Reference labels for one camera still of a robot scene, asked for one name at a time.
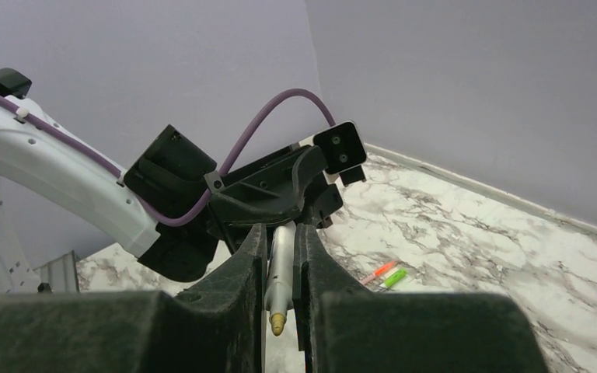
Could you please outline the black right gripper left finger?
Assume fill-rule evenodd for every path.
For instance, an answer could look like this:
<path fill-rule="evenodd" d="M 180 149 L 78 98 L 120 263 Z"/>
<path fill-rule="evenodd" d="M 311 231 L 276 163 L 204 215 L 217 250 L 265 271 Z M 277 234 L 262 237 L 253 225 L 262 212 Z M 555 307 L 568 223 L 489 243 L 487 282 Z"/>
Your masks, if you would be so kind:
<path fill-rule="evenodd" d="M 262 372 L 267 230 L 187 290 L 0 295 L 0 372 Z"/>

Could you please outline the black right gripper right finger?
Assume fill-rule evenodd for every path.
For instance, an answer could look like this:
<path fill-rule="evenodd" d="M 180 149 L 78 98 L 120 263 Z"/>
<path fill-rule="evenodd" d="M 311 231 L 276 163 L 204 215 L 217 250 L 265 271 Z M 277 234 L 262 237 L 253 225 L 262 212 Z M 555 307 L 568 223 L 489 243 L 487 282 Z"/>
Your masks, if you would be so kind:
<path fill-rule="evenodd" d="M 308 372 L 545 372 L 524 312 L 491 293 L 377 293 L 295 234 L 294 308 Z"/>

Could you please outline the white green marker pen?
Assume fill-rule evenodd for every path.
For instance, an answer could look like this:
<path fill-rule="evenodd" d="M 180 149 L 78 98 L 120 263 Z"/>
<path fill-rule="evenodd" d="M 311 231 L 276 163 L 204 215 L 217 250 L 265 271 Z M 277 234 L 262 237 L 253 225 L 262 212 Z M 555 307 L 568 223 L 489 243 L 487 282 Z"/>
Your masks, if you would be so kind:
<path fill-rule="evenodd" d="M 280 336 L 293 308 L 293 279 L 296 224 L 293 221 L 274 230 L 267 276 L 265 308 L 274 336 Z"/>

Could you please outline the green pen cap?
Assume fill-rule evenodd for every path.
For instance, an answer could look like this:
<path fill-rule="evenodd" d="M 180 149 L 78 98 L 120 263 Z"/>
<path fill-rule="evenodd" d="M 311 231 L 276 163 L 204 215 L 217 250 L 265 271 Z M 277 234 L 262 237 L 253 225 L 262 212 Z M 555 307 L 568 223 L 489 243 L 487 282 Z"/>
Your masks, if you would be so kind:
<path fill-rule="evenodd" d="M 379 291 L 388 291 L 402 281 L 407 275 L 407 271 L 403 268 L 392 272 L 379 286 Z"/>

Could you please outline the orange translucent pen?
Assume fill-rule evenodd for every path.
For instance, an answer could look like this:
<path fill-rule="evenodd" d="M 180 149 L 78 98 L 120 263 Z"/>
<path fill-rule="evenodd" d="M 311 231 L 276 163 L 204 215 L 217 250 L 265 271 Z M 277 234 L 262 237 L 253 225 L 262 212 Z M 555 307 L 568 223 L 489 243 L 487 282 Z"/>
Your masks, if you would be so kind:
<path fill-rule="evenodd" d="M 383 274 L 387 273 L 389 270 L 392 270 L 397 264 L 396 260 L 389 261 L 388 263 L 384 263 L 382 266 L 377 268 L 376 270 L 372 271 L 368 276 L 364 277 L 360 280 L 360 283 L 366 285 L 376 278 L 382 276 Z"/>

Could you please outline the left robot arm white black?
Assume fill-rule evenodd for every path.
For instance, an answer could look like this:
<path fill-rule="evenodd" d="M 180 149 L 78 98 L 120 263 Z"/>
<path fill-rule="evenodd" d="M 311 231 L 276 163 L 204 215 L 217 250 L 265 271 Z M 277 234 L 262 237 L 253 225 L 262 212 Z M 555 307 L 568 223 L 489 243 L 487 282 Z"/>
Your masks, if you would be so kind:
<path fill-rule="evenodd" d="M 260 110 L 222 164 L 168 126 L 122 169 L 50 120 L 28 98 L 31 85 L 18 71 L 0 69 L 0 176 L 96 226 L 139 263 L 178 282 L 201 278 L 218 245 L 207 230 L 205 176 L 226 175 L 261 123 L 292 97 L 312 101 L 335 125 L 317 95 L 288 89 Z"/>

